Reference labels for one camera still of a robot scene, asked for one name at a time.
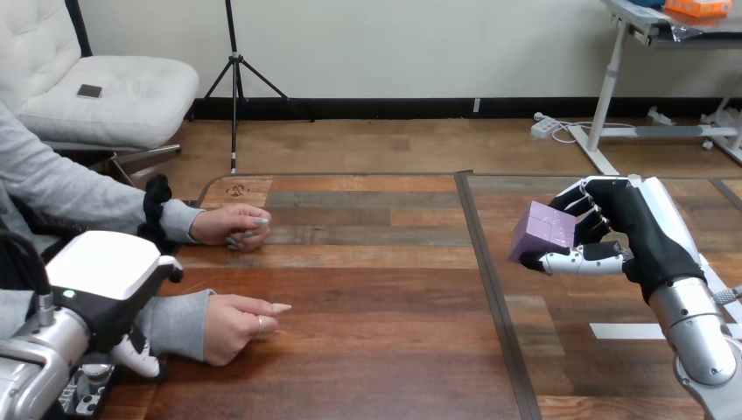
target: robotic hand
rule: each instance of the robotic hand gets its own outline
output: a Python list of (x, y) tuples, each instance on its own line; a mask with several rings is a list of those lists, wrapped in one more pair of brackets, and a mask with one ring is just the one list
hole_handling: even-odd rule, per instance
[(111, 353), (145, 377), (163, 375), (134, 319), (166, 278), (180, 281), (178, 261), (135, 236), (87, 232), (44, 270), (30, 245), (16, 239), (35, 260), (26, 267), (35, 311), (11, 339), (0, 340), (0, 420), (48, 416), (90, 352)]
[[(557, 195), (549, 206), (585, 217), (575, 226), (574, 247), (525, 252), (520, 262), (546, 274), (618, 274), (641, 287), (675, 352), (675, 377), (714, 420), (742, 418), (742, 345), (719, 310), (739, 298), (737, 289), (712, 296), (696, 244), (657, 178), (589, 177)], [(600, 242), (610, 231), (628, 236)]]

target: purple box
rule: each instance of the purple box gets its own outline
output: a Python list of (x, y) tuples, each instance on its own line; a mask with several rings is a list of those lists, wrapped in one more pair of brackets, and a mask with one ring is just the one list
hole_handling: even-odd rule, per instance
[(510, 261), (518, 263), (525, 252), (550, 252), (570, 248), (575, 241), (577, 218), (531, 201), (513, 230)]

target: power strip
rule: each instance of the power strip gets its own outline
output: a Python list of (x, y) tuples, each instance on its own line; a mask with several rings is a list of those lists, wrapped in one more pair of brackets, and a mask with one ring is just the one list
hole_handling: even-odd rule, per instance
[(554, 131), (559, 130), (560, 124), (554, 118), (545, 116), (541, 121), (535, 123), (531, 127), (531, 136), (538, 138), (546, 138), (551, 136)]

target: white tape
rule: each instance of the white tape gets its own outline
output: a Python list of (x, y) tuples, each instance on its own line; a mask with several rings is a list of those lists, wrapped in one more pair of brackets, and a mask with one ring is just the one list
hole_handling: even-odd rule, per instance
[[(742, 327), (728, 324), (731, 336), (742, 339)], [(665, 340), (659, 324), (590, 324), (598, 340)]]

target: black hair tie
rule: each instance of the black hair tie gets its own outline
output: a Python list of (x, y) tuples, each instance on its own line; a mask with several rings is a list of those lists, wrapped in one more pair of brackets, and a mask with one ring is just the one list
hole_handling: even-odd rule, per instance
[(172, 198), (172, 190), (167, 185), (165, 175), (157, 175), (147, 181), (144, 193), (144, 217), (146, 223), (142, 223), (136, 229), (136, 235), (154, 243), (163, 254), (170, 254), (175, 249), (175, 243), (165, 239), (165, 230), (160, 225), (162, 213), (165, 210), (163, 203)]

